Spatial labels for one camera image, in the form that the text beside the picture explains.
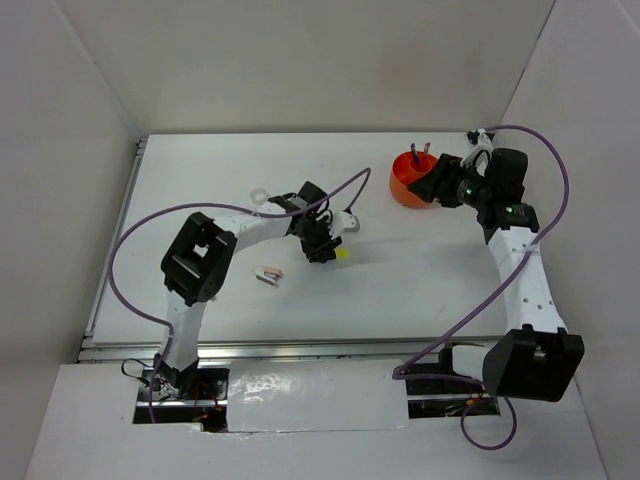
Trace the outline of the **black yellow highlighter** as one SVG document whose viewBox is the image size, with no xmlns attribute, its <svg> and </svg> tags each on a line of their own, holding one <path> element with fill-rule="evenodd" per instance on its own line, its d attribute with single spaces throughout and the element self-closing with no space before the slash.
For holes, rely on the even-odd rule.
<svg viewBox="0 0 640 480">
<path fill-rule="evenodd" d="M 346 248 L 338 248 L 336 250 L 336 258 L 338 260 L 345 260 L 349 258 L 349 252 Z"/>
</svg>

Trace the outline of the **blue pen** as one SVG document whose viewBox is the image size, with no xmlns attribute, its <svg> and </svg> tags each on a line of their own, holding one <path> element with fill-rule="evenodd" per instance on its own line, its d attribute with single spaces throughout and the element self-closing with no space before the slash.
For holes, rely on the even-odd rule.
<svg viewBox="0 0 640 480">
<path fill-rule="evenodd" d="M 415 143 L 411 143 L 410 150 L 411 150 L 413 162 L 415 164 L 415 169 L 417 170 L 420 166 L 420 158 L 419 158 Z"/>
</svg>

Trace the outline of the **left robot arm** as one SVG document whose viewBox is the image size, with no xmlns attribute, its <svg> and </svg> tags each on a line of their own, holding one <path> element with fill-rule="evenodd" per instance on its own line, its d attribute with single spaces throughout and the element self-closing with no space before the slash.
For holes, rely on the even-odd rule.
<svg viewBox="0 0 640 480">
<path fill-rule="evenodd" d="M 221 290 L 233 256 L 289 235 L 311 263 L 337 258 L 341 234 L 357 229 L 350 211 L 322 208 L 325 192 L 307 181 L 297 193 L 274 196 L 255 210 L 217 219 L 191 214 L 161 261 L 168 290 L 168 333 L 154 358 L 163 389 L 176 399 L 197 387 L 198 338 L 207 303 Z"/>
</svg>

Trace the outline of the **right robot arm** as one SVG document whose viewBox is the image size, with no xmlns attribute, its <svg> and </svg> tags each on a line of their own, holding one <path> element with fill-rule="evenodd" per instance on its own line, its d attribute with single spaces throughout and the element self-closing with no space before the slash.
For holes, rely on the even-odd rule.
<svg viewBox="0 0 640 480">
<path fill-rule="evenodd" d="M 555 307 L 541 259 L 538 218 L 522 200 L 528 157 L 497 148 L 484 171 L 477 163 L 443 154 L 409 186 L 426 202 L 476 211 L 503 287 L 504 336 L 492 347 L 452 343 L 439 357 L 444 362 L 436 379 L 448 392 L 460 391 L 472 379 L 494 396 L 558 402 L 585 347 Z"/>
</svg>

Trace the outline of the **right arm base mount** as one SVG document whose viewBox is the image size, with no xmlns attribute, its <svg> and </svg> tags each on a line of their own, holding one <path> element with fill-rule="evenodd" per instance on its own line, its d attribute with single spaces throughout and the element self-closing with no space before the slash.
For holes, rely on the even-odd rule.
<svg viewBox="0 0 640 480">
<path fill-rule="evenodd" d="M 451 342 L 445 343 L 436 357 L 410 367 L 407 374 L 428 376 L 428 379 L 405 381 L 410 419 L 461 417 L 469 406 L 473 407 L 471 416 L 500 414 L 497 400 L 482 402 L 488 398 L 482 386 L 445 379 L 445 376 L 455 376 Z"/>
</svg>

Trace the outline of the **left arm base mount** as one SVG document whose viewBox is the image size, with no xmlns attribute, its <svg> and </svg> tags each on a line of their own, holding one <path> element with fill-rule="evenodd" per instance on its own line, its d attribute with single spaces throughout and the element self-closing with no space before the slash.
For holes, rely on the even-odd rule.
<svg viewBox="0 0 640 480">
<path fill-rule="evenodd" d="M 139 359 L 123 360 L 120 371 L 138 384 L 134 424 L 193 423 L 204 432 L 227 431 L 228 368 L 199 370 L 184 393 L 179 393 L 160 375 L 151 380 L 151 366 Z"/>
</svg>

